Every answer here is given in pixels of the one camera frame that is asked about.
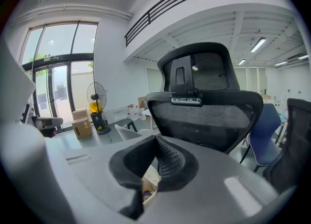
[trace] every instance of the electric fan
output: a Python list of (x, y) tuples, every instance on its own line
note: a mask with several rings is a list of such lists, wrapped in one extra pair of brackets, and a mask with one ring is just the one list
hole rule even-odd
[(106, 105), (106, 92), (101, 84), (92, 82), (87, 88), (87, 101), (91, 108), (91, 117), (98, 134), (106, 134), (111, 131), (111, 128), (105, 126), (102, 118), (102, 112)]

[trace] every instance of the recessed ceiling light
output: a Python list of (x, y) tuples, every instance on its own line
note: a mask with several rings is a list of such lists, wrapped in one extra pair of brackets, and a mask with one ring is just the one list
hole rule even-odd
[(257, 44), (251, 49), (251, 52), (255, 52), (256, 50), (259, 49), (259, 47), (261, 45), (263, 45), (263, 43), (266, 41), (266, 39), (264, 37), (262, 37), (261, 39), (259, 39), (259, 41), (257, 42)]
[(280, 66), (280, 65), (283, 65), (283, 64), (287, 64), (287, 62), (278, 63), (278, 64), (275, 64), (275, 66)]
[(239, 65), (241, 65), (243, 62), (245, 62), (246, 60), (243, 59), (242, 61), (239, 62)]
[(303, 56), (299, 57), (298, 59), (306, 59), (306, 58), (308, 58), (308, 55), (303, 55)]

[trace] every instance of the ceiling light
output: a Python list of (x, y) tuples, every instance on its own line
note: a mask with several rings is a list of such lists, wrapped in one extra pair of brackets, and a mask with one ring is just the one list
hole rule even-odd
[(261, 39), (259, 39), (259, 41), (257, 42), (257, 44), (251, 49), (251, 52), (255, 52), (256, 50), (259, 49), (259, 47), (261, 45), (263, 45), (263, 43), (266, 41), (266, 39), (264, 37), (262, 37)]
[(308, 58), (308, 55), (303, 55), (303, 56), (299, 57), (298, 59), (306, 59), (306, 58)]
[(275, 64), (275, 66), (280, 66), (282, 64), (287, 64), (287, 62), (278, 63), (278, 64)]
[(241, 65), (243, 62), (245, 62), (246, 60), (245, 59), (243, 59), (242, 61), (240, 61), (240, 63), (239, 63), (239, 65)]

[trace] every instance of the chair headrest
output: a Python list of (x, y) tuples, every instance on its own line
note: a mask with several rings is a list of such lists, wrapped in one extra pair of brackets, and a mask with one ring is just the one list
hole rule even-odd
[(180, 47), (163, 56), (157, 65), (164, 77), (164, 91), (184, 95), (195, 90), (240, 90), (229, 51), (220, 43)]

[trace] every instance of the blue chair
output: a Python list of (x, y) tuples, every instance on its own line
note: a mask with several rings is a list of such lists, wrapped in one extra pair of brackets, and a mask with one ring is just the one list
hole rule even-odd
[(251, 148), (257, 163), (254, 172), (259, 167), (269, 166), (280, 154), (280, 150), (272, 140), (273, 133), (280, 125), (281, 119), (274, 105), (263, 104), (261, 116), (247, 137), (249, 146), (240, 163)]

